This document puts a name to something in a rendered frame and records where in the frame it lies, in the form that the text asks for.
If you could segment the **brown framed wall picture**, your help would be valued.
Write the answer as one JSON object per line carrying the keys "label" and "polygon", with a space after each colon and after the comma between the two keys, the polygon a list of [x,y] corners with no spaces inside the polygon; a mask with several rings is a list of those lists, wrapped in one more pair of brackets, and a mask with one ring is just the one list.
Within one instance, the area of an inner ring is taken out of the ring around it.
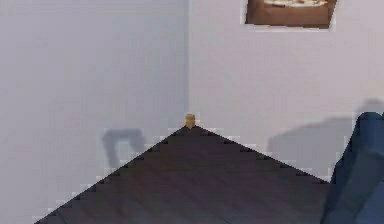
{"label": "brown framed wall picture", "polygon": [[247,0],[245,24],[328,29],[337,0]]}

